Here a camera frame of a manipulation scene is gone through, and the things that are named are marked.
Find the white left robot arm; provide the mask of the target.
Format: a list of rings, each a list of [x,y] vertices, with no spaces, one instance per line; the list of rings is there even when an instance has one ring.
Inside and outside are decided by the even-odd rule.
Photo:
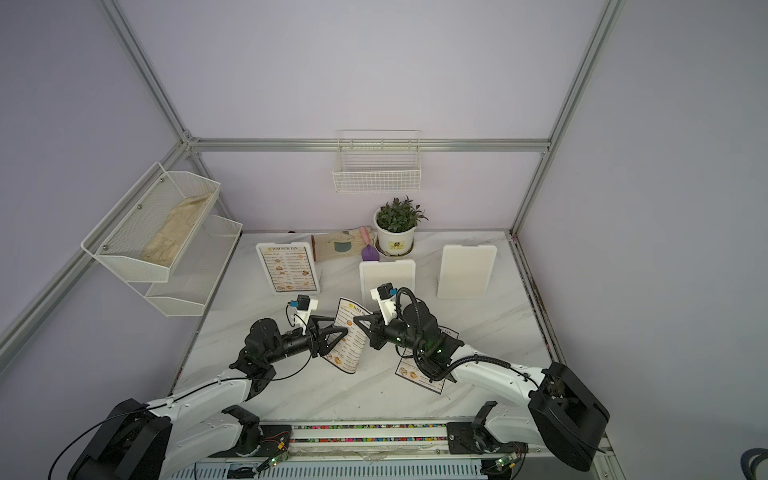
[[[213,379],[148,402],[129,398],[86,429],[89,442],[68,478],[166,479],[220,451],[257,450],[260,418],[243,402],[278,381],[277,362],[326,356],[347,333],[332,317],[306,316],[287,333],[271,318],[257,320],[236,360]]]

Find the beige cloth in shelf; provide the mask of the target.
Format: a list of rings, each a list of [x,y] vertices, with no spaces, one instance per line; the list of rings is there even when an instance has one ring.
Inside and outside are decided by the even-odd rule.
[[[173,207],[160,230],[142,251],[141,259],[170,267],[211,197],[211,194],[188,197]]]

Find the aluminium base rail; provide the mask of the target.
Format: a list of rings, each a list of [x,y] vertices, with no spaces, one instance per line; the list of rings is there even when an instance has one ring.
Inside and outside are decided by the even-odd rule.
[[[376,463],[438,455],[484,458],[484,474],[514,476],[529,456],[552,457],[587,472],[594,458],[607,453],[600,448],[591,451],[581,443],[545,443],[530,432],[530,426],[512,417],[487,422],[262,425],[220,415],[166,448],[152,447],[145,453],[130,455],[131,465],[117,476],[169,479],[210,457],[259,462],[261,471],[274,471],[286,459],[329,465],[341,460]]]

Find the potted green plant white pot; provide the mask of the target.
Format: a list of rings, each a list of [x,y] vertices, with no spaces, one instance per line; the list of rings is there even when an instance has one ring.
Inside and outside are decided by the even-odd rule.
[[[428,220],[421,205],[410,197],[393,198],[374,214],[380,250],[393,257],[407,255],[414,245],[415,230]]]

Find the beige oven mitt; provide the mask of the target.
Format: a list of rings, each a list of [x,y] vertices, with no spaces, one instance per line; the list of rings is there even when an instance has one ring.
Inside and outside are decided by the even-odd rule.
[[[316,234],[311,240],[314,260],[329,261],[343,257],[360,257],[366,246],[360,229],[349,229]]]

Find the aluminium frame profiles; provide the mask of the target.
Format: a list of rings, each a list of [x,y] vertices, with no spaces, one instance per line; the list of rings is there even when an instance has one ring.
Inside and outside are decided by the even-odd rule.
[[[603,1],[5,1],[1,332],[84,274],[1,376],[1,430],[63,442],[282,330],[258,245],[426,213],[415,292],[545,368],[509,244]]]

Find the purple silicone spatula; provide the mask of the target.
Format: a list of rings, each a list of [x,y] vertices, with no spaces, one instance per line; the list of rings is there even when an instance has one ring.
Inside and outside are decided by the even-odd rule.
[[[359,228],[359,233],[360,233],[361,240],[363,241],[363,244],[364,244],[364,247],[361,251],[362,260],[365,262],[378,261],[379,252],[373,245],[373,242],[371,241],[368,228],[365,226],[361,226]]]

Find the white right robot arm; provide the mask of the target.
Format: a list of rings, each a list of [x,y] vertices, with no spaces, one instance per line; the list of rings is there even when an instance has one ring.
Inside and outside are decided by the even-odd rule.
[[[389,297],[377,300],[378,311],[354,318],[372,348],[402,347],[431,382],[466,383],[527,408],[534,424],[528,444],[544,445],[575,470],[591,468],[610,414],[567,365],[529,367],[486,355],[444,331],[410,289],[385,284],[371,291],[381,293]]]

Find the white two-tier mesh shelf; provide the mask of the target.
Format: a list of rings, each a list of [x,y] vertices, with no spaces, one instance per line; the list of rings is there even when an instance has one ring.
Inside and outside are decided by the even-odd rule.
[[[156,163],[81,249],[166,317],[203,316],[242,234],[220,184]]]

